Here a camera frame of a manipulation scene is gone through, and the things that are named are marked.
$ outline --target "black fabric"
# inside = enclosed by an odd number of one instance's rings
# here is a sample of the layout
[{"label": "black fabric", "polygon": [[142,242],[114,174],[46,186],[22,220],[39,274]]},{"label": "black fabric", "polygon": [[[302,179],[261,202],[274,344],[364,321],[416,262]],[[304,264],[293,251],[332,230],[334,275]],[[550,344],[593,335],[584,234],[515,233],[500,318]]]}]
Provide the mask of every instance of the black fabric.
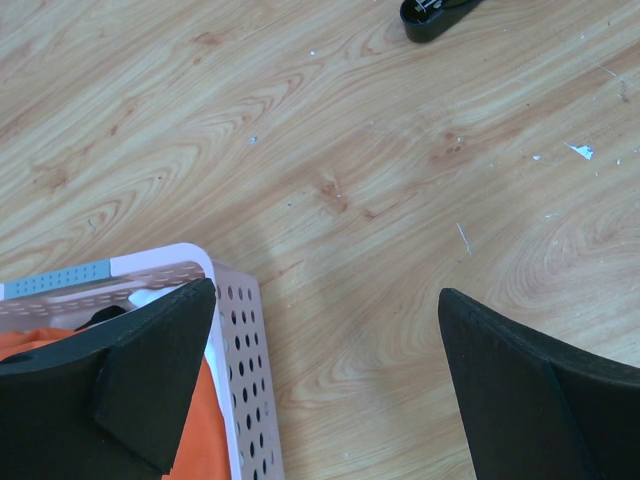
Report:
[{"label": "black fabric", "polygon": [[89,320],[84,325],[76,328],[74,332],[79,332],[80,330],[84,330],[85,328],[99,325],[102,322],[106,322],[107,320],[119,317],[123,313],[127,313],[127,311],[119,305],[111,305],[110,307],[103,308],[102,310],[98,310],[96,313],[94,313],[91,316],[91,320]]},{"label": "black fabric", "polygon": [[1,478],[169,473],[214,306],[211,280],[196,280],[122,321],[0,365]]},{"label": "black fabric", "polygon": [[478,480],[640,478],[640,370],[440,294]]}]

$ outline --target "perforated basket side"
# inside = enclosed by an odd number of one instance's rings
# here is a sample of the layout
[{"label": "perforated basket side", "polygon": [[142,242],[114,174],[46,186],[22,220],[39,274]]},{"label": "perforated basket side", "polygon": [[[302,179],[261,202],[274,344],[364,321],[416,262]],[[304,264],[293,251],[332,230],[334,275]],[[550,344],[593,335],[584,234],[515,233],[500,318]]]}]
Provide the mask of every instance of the perforated basket side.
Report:
[{"label": "perforated basket side", "polygon": [[258,282],[215,262],[214,270],[232,415],[224,407],[223,412],[238,449],[232,475],[234,480],[281,480],[284,469]]}]

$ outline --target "plastic laundry basket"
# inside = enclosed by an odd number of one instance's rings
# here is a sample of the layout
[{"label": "plastic laundry basket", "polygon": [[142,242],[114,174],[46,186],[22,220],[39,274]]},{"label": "plastic laundry basket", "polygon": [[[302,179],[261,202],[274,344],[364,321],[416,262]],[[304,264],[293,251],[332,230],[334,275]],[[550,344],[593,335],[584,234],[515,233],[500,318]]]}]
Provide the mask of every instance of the plastic laundry basket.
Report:
[{"label": "plastic laundry basket", "polygon": [[0,333],[75,329],[140,288],[211,278],[218,301],[205,357],[224,416],[231,478],[284,479],[258,282],[181,243],[0,284]]}]

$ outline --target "white speck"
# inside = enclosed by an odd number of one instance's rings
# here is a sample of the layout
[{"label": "white speck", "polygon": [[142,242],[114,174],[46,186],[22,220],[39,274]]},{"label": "white speck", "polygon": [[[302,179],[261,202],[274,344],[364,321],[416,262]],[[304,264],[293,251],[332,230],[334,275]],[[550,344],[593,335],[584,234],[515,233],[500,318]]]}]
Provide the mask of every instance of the white speck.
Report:
[{"label": "white speck", "polygon": [[467,246],[467,253],[471,255],[471,244],[469,243],[469,240],[467,240],[467,236],[464,234],[464,230],[462,230],[460,224],[456,223],[456,225],[458,226],[458,231],[460,232],[462,240],[464,240],[464,244]]},{"label": "white speck", "polygon": [[591,148],[591,146],[589,146],[589,145],[582,145],[580,147],[578,147],[576,145],[571,145],[570,143],[565,143],[565,145],[567,147],[569,147],[571,150],[573,150],[574,152],[579,153],[580,155],[582,155],[587,160],[591,160],[593,158],[593,155],[596,153],[593,150],[593,148]]}]

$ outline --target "wooden floor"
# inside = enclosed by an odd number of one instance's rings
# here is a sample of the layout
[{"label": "wooden floor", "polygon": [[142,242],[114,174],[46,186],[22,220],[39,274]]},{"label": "wooden floor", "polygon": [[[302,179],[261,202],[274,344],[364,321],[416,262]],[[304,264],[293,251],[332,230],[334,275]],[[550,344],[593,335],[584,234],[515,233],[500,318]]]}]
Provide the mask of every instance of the wooden floor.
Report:
[{"label": "wooden floor", "polygon": [[421,46],[399,4],[0,5],[0,280],[180,241],[252,272],[292,479],[474,478],[445,286],[640,365],[640,2]]}]

